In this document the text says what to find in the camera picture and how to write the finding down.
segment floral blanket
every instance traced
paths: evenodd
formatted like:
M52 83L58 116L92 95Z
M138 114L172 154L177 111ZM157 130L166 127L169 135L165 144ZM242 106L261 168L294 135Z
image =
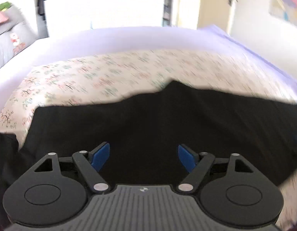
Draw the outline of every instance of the floral blanket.
M34 67L0 114L0 132L17 135L21 147L34 110L47 105L108 103L162 89L170 80L238 95L297 102L297 96L265 67L246 56L154 50L97 55ZM280 188L285 205L278 225L297 220L297 173Z

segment black cloth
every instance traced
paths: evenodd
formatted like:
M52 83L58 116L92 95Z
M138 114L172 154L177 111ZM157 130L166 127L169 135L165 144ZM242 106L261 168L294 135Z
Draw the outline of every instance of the black cloth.
M177 155L182 143L220 158L240 153L279 185L297 168L295 135L297 105L173 81L117 103L37 108L23 148L5 163L3 181L10 185L49 152L67 157L107 141L111 154L100 174L112 186L178 184L187 174Z

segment bed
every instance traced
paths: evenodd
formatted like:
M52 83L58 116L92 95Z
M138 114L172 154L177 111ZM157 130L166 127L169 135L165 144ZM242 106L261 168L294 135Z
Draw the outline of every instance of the bed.
M153 82L151 80L150 83L141 84L140 81L145 78L145 74L142 74L143 76L136 78L138 83L136 82L135 85L129 84L129 87L133 87L134 89L130 90L126 87L124 91L114 91L107 87L107 85L112 85L109 83L112 83L113 80L103 80L99 84L94 84L92 77L94 73L91 72L91 76L84 77L85 80L83 81L89 82L92 87L98 87L100 97L94 101L90 101L90 98L86 96L90 94L90 91L76 85L77 94L69 93L67 91L68 89L65 89L66 87L70 88L73 84L64 83L64 81L63 83L66 87L64 87L62 93L65 95L65 98L58 100L52 98L51 94L42 93L42 98L34 102L30 101L27 98L27 95L30 93L29 90L40 86L39 82L41 80L46 83L53 83L53 79L55 79L51 76L51 72L53 71L62 72L62 69L67 69L69 71L66 71L66 74L73 76L79 71L79 68L74 68L74 64L82 65L86 63L86 67L89 69L92 67L90 64L93 64L96 60L107 65L111 64L111 60L123 59L126 56L128 58L133 56L137 61L146 62L146 58L152 60L155 56L159 56L160 58L165 55L173 62L173 65L177 66L177 69L174 70L177 77L182 71L180 70L182 68L180 63L176 62L178 57L184 59L188 58L188 56L196 56L210 62L211 65L218 63L219 59L222 60L223 65L218 64L214 67L214 70L219 70L218 72L227 72L229 70L236 72L235 70L239 66L243 70L241 76L237 78L237 75L233 73L234 76L231 78L234 80L237 79L238 83L243 83L246 74L252 74L258 81L261 81L259 83L251 82L251 88L249 86L235 87L235 84L229 85L222 82L212 85L210 81L201 84L197 76L187 78L192 77L192 74L185 74L185 80L181 81L191 86L211 87L236 94L252 94L258 97L273 98L289 103L297 102L296 81L230 38L216 26L197 31L182 28L158 27L96 29L78 32L65 38L37 40L0 69L0 132L16 133L21 146L25 140L34 108L37 106L77 105L90 102L116 101L138 91L145 89L148 91L158 90L163 86L163 79L155 79ZM214 73L214 70L206 70L205 74ZM104 77L110 77L112 74L103 75ZM117 84L127 84L134 81L135 78L133 76L132 78L128 77L123 82L122 80L117 80L116 82ZM20 103L17 97L15 97L15 94L23 94L24 100ZM15 121L10 120L13 117L18 119L19 122L22 122L22 126L20 126L21 124L15 125ZM286 230L293 223L297 222L297 171L279 188L285 199L285 205L277 221L277 225Z

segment floral bedsheet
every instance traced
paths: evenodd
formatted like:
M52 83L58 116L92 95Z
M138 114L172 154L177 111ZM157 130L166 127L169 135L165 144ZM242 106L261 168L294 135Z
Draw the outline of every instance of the floral bedsheet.
M297 102L291 88L244 55L187 50L124 52L33 67L0 113L0 132L15 133L21 147L38 106L119 101L158 91L172 79L195 88ZM297 220L297 173L289 180L281 187L285 205L278 225L284 229Z

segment black object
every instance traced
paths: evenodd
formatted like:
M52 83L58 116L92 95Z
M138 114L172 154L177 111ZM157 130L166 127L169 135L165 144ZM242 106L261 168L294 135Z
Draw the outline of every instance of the black object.
M219 159L180 145L183 165L195 167L177 189L110 188L90 164L105 157L107 146L74 153L72 161L56 153L38 161L4 195L4 208L15 222L8 230L279 230L274 222L283 207L280 191L239 154Z

